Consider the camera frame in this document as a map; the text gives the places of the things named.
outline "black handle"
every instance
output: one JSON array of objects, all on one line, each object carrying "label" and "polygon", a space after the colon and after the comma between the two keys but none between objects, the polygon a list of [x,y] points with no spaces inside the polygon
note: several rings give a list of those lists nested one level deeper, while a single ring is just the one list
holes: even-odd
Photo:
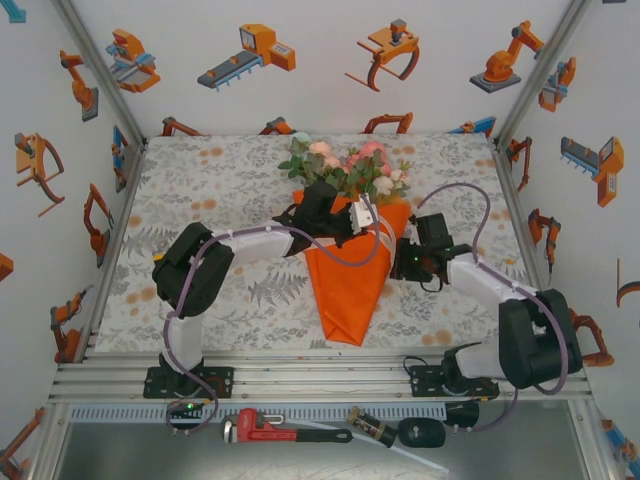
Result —
[{"label": "black handle", "polygon": [[319,428],[298,429],[296,442],[333,442],[349,443],[353,439],[351,430],[340,428],[335,430],[321,430]]}]

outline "pipe wrench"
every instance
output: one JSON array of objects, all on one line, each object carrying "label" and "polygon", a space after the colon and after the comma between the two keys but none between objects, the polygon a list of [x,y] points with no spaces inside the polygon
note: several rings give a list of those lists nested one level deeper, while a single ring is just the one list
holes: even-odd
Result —
[{"label": "pipe wrench", "polygon": [[318,428],[285,429],[273,425],[284,423],[283,415],[265,415],[253,408],[245,408],[238,415],[222,421],[225,443],[240,442],[333,442],[349,443],[353,439],[346,428],[321,430]]}]

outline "orange wrapping paper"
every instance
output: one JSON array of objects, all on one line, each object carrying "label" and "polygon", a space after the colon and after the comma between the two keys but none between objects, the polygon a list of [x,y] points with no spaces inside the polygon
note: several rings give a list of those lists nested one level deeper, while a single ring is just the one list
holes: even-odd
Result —
[{"label": "orange wrapping paper", "polygon": [[[293,194],[296,203],[300,203],[302,197],[302,190]],[[331,211],[337,212],[349,201],[337,197]],[[411,207],[405,202],[391,203],[378,207],[378,214],[389,222],[396,238],[400,238]],[[382,224],[380,230],[388,233]],[[375,235],[368,234],[349,240],[342,248],[331,245],[328,249],[345,261],[358,262],[367,257],[374,244]],[[325,337],[361,346],[391,268],[389,250],[380,243],[373,259],[361,267],[341,265],[318,249],[306,250],[305,256]]]}]

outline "flower bouquet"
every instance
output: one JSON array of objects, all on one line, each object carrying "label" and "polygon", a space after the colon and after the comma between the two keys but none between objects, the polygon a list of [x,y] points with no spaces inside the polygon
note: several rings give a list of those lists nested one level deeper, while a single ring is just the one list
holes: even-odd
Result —
[{"label": "flower bouquet", "polygon": [[406,195],[410,186],[409,162],[401,161],[394,170],[381,143],[368,142],[359,150],[350,148],[342,161],[325,142],[310,143],[304,134],[301,138],[295,135],[289,148],[291,159],[278,165],[288,171],[289,178],[299,177],[305,185],[324,181],[347,198],[368,193],[378,205]]},{"label": "flower bouquet", "polygon": [[[393,264],[395,239],[403,235],[411,214],[411,208],[401,199],[410,185],[409,163],[401,162],[393,169],[385,146],[379,142],[351,148],[346,158],[340,160],[328,144],[312,143],[308,135],[298,133],[292,136],[289,149],[291,159],[278,168],[288,171],[289,178],[301,178],[305,185],[324,181],[336,187],[339,196],[332,212],[363,193],[368,193],[377,205],[380,245],[367,264],[348,267],[317,249],[305,251],[327,340],[360,346]],[[300,203],[303,191],[294,192],[293,197]],[[340,248],[331,245],[328,249],[345,261],[358,262],[374,247],[375,233],[372,230],[370,233],[351,239]]]}]

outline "floral tablecloth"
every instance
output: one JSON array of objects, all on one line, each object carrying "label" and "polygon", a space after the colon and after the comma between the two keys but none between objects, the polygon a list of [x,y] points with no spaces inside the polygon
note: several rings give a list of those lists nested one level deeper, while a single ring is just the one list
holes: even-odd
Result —
[{"label": "floral tablecloth", "polygon": [[[501,271],[525,281],[525,267],[495,164],[484,135],[317,136],[346,156],[369,140],[386,145],[392,164],[411,162],[415,208],[434,188],[472,182],[492,201],[480,252]],[[259,225],[291,203],[300,183],[277,165],[288,159],[286,136],[165,137],[149,144],[95,350],[156,352],[170,311],[151,279],[153,255],[164,252],[193,221],[211,229]],[[443,212],[456,243],[473,239],[482,198],[456,188],[426,204]],[[425,293],[418,284],[388,280],[362,348],[438,346],[497,335],[497,319],[473,299],[445,286]],[[205,350],[357,348],[325,340],[302,256],[257,262],[230,271],[206,312]]]}]

